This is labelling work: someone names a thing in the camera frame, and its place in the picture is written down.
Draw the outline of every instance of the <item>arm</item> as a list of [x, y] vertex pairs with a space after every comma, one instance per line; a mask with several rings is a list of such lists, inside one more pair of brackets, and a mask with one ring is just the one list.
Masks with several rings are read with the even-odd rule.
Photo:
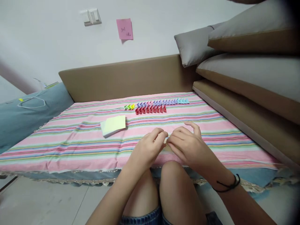
[[[199, 126], [191, 122], [185, 124], [192, 126], [194, 133], [184, 127], [176, 128], [167, 140], [170, 148], [189, 167], [202, 175], [214, 189], [226, 190], [227, 188], [217, 181], [231, 185], [234, 175], [202, 140]], [[218, 194], [235, 224], [275, 224], [241, 185]]]
[[137, 143], [115, 183], [100, 201], [86, 225], [119, 223], [134, 187], [157, 158], [167, 136], [167, 132], [155, 128]]

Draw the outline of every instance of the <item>black bracelet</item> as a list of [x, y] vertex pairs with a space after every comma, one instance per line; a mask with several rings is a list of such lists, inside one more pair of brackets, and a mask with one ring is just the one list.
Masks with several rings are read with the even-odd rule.
[[230, 191], [230, 190], [232, 190], [232, 189], [234, 189], [235, 187], [237, 187], [239, 184], [240, 184], [240, 182], [241, 182], [241, 179], [240, 179], [240, 176], [237, 174], [237, 177], [238, 177], [238, 181], [237, 181], [237, 178], [234, 176], [234, 183], [233, 184], [231, 184], [231, 185], [225, 185], [225, 184], [222, 184], [221, 182], [219, 182], [219, 181], [217, 181], [217, 183], [218, 184], [221, 184], [221, 185], [223, 185], [224, 187], [227, 187], [228, 189], [227, 190], [224, 190], [224, 191], [218, 191], [218, 190], [216, 190], [216, 189], [214, 189], [216, 192], [220, 192], [220, 193], [222, 193], [222, 192], [227, 192], [227, 191]]

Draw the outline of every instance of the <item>light switch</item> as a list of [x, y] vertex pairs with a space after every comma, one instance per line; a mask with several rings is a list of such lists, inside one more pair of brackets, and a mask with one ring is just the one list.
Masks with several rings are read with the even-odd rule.
[[81, 15], [81, 18], [82, 18], [85, 26], [92, 25], [90, 18], [88, 17], [89, 16], [88, 10], [82, 10], [79, 12], [79, 14]]
[[91, 22], [92, 24], [101, 24], [101, 19], [100, 19], [100, 15], [99, 15], [99, 12], [98, 12], [98, 9], [89, 9], [88, 10], [89, 13], [90, 13], [90, 17], [91, 17]]
[[99, 16], [98, 9], [96, 8], [89, 9], [89, 10], [81, 10], [79, 11], [79, 14], [81, 15], [84, 25], [86, 27], [102, 23]]

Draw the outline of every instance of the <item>yellow paper stack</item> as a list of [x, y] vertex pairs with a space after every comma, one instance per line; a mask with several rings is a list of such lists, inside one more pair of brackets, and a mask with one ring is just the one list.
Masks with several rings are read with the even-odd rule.
[[102, 135], [107, 138], [126, 128], [125, 116], [116, 116], [106, 119], [100, 123]]

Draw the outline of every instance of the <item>white cable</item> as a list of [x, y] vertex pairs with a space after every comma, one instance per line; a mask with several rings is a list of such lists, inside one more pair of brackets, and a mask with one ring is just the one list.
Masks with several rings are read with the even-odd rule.
[[[25, 101], [23, 101], [23, 102], [20, 102], [20, 103], [18, 104], [18, 107], [21, 107], [21, 108], [40, 108], [40, 107], [46, 106], [45, 100], [44, 100], [44, 99], [41, 99], [41, 98], [38, 98], [39, 94], [41, 94], [41, 92], [43, 91], [43, 88], [42, 88], [42, 87], [41, 87], [41, 89], [42, 89], [42, 90], [41, 90], [36, 96], [34, 96], [34, 97], [30, 97], [30, 98], [22, 98], [22, 99], [27, 99], [27, 100], [25, 100]], [[37, 106], [37, 107], [26, 107], [26, 106], [22, 106], [22, 104], [23, 104], [24, 102], [27, 102], [27, 101], [29, 101], [29, 100], [31, 100], [31, 99], [33, 99], [33, 98], [37, 98], [37, 99], [42, 100], [42, 101], [44, 102], [44, 104], [43, 104], [42, 106]]]

